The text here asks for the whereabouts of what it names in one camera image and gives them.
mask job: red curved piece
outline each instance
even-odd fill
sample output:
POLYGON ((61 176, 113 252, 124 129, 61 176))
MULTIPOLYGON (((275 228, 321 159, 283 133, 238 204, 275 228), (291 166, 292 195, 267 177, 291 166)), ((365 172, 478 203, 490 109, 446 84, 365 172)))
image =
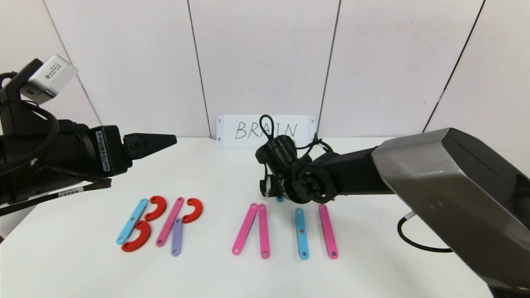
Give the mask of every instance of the red curved piece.
POLYGON ((164 213, 164 211, 167 208, 167 202, 161 196, 152 196, 151 199, 149 199, 149 201, 152 204, 157 204, 158 206, 156 207, 156 209, 153 212, 149 212, 149 213, 147 213, 144 216, 145 220, 148 221, 148 222, 159 218, 162 215, 162 213, 164 213))
POLYGON ((198 199, 195 199, 195 198, 188 199, 187 204, 195 207, 195 210, 191 214, 188 214, 182 217, 183 223, 194 222, 196 219, 199 218, 199 216, 202 213, 202 203, 198 199))
POLYGON ((147 242, 149 236, 151 236, 151 226, 148 222, 138 221, 134 227, 140 230, 140 236, 135 240, 125 242, 121 246, 121 250, 124 252, 132 252, 139 249, 145 244, 145 242, 147 242))

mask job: black cable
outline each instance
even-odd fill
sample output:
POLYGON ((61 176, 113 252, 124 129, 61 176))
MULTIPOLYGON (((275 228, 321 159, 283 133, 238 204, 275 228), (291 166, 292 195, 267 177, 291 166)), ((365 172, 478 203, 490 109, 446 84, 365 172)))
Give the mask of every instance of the black cable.
POLYGON ((269 115, 263 115, 260 117, 260 128, 261 131, 267 136, 267 139, 272 140, 274 138, 274 121, 272 121, 272 117, 269 115), (270 120, 270 134, 267 134, 265 132, 265 129, 263 128, 263 124, 261 123, 264 118, 268 118, 270 120))
POLYGON ((17 75, 16 72, 0 74, 0 89, 2 89, 2 82, 7 78, 14 78, 17 75))
POLYGON ((399 220, 399 222, 397 223, 397 233, 399 234, 399 237, 401 237, 401 239, 403 239, 403 241, 405 241, 409 245, 412 245, 415 248, 418 248, 418 249, 421 249, 421 250, 430 251, 430 252, 453 252, 453 250, 450 249, 450 248, 434 248, 434 247, 424 246, 424 245, 418 244, 418 243, 410 240, 409 238, 407 238, 403 234, 403 231, 401 231, 401 227, 403 226, 403 224, 406 221, 407 221, 407 216, 405 216, 405 217, 403 217, 402 219, 399 220))
POLYGON ((46 139, 39 146, 37 146, 37 148, 33 149, 29 153, 21 155, 15 160, 3 164, 0 169, 0 175, 4 175, 13 170, 16 170, 21 166, 28 164, 33 159, 44 155, 46 153, 46 150, 48 150, 48 148, 55 142, 55 139, 59 135, 59 122, 57 121, 57 118, 55 118, 50 112, 44 110, 41 107, 29 104, 25 101, 8 101, 5 104, 12 104, 13 102, 27 104, 28 109, 46 118, 46 120, 48 120, 48 122, 50 122, 51 124, 50 132, 48 133, 48 136, 46 136, 46 139))
POLYGON ((45 171, 48 171, 48 172, 52 172, 52 173, 55 173, 55 174, 64 175, 64 176, 68 176, 68 177, 72 177, 72 178, 76 178, 76 179, 81 179, 81 180, 89 181, 89 182, 92 182, 92 183, 89 184, 89 185, 81 186, 81 187, 74 187, 74 188, 70 188, 68 190, 63 190, 63 191, 57 192, 55 194, 45 195, 45 196, 38 197, 38 198, 35 198, 35 199, 26 200, 26 201, 22 201, 22 202, 11 204, 9 206, 0 208, 0 216, 4 216, 4 215, 7 215, 9 213, 17 212, 17 211, 20 211, 22 209, 26 209, 28 207, 35 206, 35 205, 40 204, 40 203, 44 203, 44 202, 49 201, 49 200, 53 200, 53 199, 56 199, 56 198, 77 194, 79 192, 109 188, 109 187, 111 187, 111 183, 112 183, 112 179, 110 179, 110 178, 106 178, 106 177, 100 178, 100 177, 97 177, 97 176, 95 176, 93 174, 90 174, 90 173, 75 172, 75 171, 72 171, 72 170, 69 170, 69 169, 59 168, 59 167, 56 167, 56 166, 48 166, 48 165, 45 165, 45 164, 40 164, 38 162, 35 163, 33 166, 35 168, 42 169, 42 170, 45 170, 45 171))

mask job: pink strip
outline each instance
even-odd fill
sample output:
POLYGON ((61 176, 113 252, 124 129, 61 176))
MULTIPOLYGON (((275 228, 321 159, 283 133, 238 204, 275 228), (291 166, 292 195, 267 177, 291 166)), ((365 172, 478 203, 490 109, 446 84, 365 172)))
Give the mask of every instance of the pink strip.
POLYGON ((268 259, 270 257, 269 226, 267 224, 267 207, 265 204, 260 204, 258 209, 258 220, 260 222, 261 257, 263 259, 268 259))
POLYGON ((325 205, 319 205, 320 221, 322 222, 322 231, 324 231, 324 240, 328 249, 328 256, 332 259, 339 257, 339 250, 337 250, 337 243, 335 243, 335 235, 333 234, 333 227, 331 226, 330 215, 328 208, 325 205))
POLYGON ((258 212, 258 204, 250 204, 249 211, 246 213, 245 220, 243 220, 243 225, 239 230, 239 234, 237 234, 234 246, 232 246, 232 253, 236 256, 239 255, 243 250, 246 237, 249 235, 250 228, 252 227, 252 223, 254 222, 254 218, 256 217, 256 212, 258 212))
POLYGON ((171 209, 169 217, 166 219, 164 227, 162 228, 162 231, 160 231, 160 235, 158 235, 158 239, 156 239, 156 246, 162 247, 165 244, 167 236, 171 232, 173 223, 176 220, 176 216, 179 214, 180 208, 182 208, 182 204, 184 204, 183 197, 176 199, 175 204, 173 205, 173 209, 171 209))

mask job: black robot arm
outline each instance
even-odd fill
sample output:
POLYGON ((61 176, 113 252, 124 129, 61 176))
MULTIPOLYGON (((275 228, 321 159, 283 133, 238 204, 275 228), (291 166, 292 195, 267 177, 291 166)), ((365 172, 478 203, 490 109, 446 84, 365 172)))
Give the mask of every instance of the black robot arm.
POLYGON ((296 150, 281 135, 256 151, 272 172, 264 195, 325 204, 396 194, 450 247, 427 250, 454 251, 495 297, 530 295, 530 180, 480 140, 448 128, 347 154, 328 147, 315 160, 296 150))
POLYGON ((127 172, 133 160, 176 144, 174 135, 130 134, 117 126, 89 129, 57 120, 39 107, 77 72, 58 55, 34 59, 20 72, 0 75, 0 216, 57 197, 108 188, 108 177, 127 172), (4 86, 2 81, 10 79, 4 86), (30 98, 22 100, 21 94, 30 98), (92 184, 48 195, 82 181, 92 184))

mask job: blue bar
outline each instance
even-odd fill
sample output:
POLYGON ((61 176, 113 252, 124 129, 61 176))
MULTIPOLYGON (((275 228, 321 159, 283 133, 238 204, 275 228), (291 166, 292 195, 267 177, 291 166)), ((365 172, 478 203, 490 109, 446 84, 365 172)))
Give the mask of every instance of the blue bar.
POLYGON ((295 210, 296 222, 296 237, 298 239, 298 255, 302 260, 309 258, 309 244, 307 243, 307 231, 305 229, 304 210, 296 208, 295 210))
POLYGON ((127 239, 131 236, 131 233, 134 230, 134 225, 142 217, 148 202, 149 200, 145 198, 140 200, 140 203, 138 203, 138 206, 136 206, 136 209, 134 209, 134 212, 125 224, 125 227, 123 227, 123 230, 121 230, 120 235, 116 239, 117 244, 124 244, 125 241, 127 241, 127 239))

